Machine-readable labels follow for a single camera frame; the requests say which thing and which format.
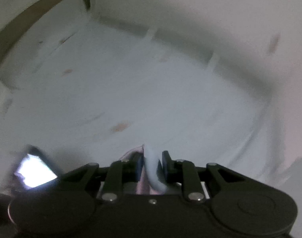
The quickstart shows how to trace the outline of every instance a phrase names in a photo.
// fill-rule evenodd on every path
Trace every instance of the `screw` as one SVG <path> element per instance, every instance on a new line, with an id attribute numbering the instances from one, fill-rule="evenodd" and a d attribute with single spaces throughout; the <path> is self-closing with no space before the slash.
<path id="1" fill-rule="evenodd" d="M 192 201 L 201 201 L 205 198 L 205 196 L 199 192 L 192 192 L 188 195 L 188 198 Z"/>
<path id="2" fill-rule="evenodd" d="M 117 195 L 114 194 L 114 193 L 105 193 L 101 196 L 101 198 L 104 200 L 104 201 L 109 201 L 109 202 L 112 202 L 112 201 L 115 201 L 117 199 Z"/>
<path id="3" fill-rule="evenodd" d="M 157 203 L 157 201 L 156 201 L 156 199 L 150 199 L 149 203 L 155 205 Z"/>

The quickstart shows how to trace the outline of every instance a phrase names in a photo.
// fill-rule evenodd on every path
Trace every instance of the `phone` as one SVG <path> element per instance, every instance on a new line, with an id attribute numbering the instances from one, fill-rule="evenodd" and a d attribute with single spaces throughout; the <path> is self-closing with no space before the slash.
<path id="1" fill-rule="evenodd" d="M 14 175 L 24 189 L 31 189 L 56 179 L 60 175 L 60 171 L 39 149 L 30 147 L 25 157 L 20 161 Z"/>

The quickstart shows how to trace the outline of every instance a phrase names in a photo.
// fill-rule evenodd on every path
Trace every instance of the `bolt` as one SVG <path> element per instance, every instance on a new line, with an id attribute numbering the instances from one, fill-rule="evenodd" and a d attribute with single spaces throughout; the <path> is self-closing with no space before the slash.
<path id="1" fill-rule="evenodd" d="M 101 198 L 104 200 L 104 201 L 109 201 L 109 202 L 112 202 L 112 201 L 115 201 L 117 199 L 117 195 L 114 194 L 114 193 L 104 193 Z"/>
<path id="2" fill-rule="evenodd" d="M 192 201 L 201 201 L 205 198 L 205 196 L 199 192 L 192 192 L 188 195 L 188 198 Z"/>
<path id="3" fill-rule="evenodd" d="M 155 205 L 157 203 L 157 201 L 156 201 L 156 199 L 150 199 L 149 203 Z"/>

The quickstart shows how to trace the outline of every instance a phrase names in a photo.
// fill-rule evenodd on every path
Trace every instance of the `bright light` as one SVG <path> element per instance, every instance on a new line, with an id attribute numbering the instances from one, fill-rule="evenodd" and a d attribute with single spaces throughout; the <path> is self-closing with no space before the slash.
<path id="1" fill-rule="evenodd" d="M 57 178 L 39 157 L 29 154 L 22 160 L 15 175 L 21 178 L 24 184 L 30 188 Z"/>

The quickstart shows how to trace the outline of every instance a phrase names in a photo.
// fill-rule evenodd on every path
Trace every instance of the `silver screw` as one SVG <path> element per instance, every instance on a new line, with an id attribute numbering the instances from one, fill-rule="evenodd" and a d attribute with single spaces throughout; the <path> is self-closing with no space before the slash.
<path id="1" fill-rule="evenodd" d="M 201 201 L 205 198 L 205 196 L 199 192 L 192 192 L 188 195 L 188 198 L 192 201 Z"/>
<path id="2" fill-rule="evenodd" d="M 156 199 L 150 199 L 149 203 L 155 205 L 157 203 L 157 201 L 156 201 Z"/>
<path id="3" fill-rule="evenodd" d="M 104 201 L 115 201 L 117 199 L 117 195 L 114 194 L 114 193 L 104 193 L 101 198 L 104 200 Z"/>

